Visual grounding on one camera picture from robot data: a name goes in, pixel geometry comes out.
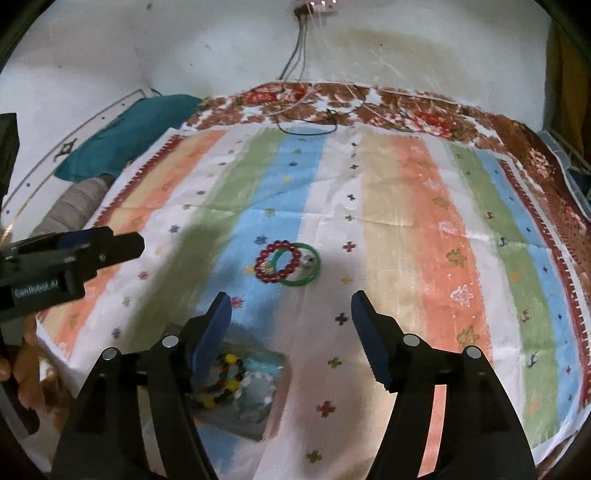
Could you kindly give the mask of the person's left hand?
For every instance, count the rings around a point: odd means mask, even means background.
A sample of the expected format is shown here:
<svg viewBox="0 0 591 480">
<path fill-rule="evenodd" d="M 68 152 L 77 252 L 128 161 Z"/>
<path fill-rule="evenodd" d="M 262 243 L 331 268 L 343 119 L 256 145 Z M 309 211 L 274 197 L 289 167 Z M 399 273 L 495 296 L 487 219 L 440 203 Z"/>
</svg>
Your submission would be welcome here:
<svg viewBox="0 0 591 480">
<path fill-rule="evenodd" d="M 13 377 L 18 385 L 17 395 L 25 409 L 40 416 L 47 414 L 45 397 L 40 384 L 40 363 L 37 351 L 37 322 L 34 315 L 24 318 L 22 340 L 13 362 L 1 358 L 1 381 Z"/>
</svg>

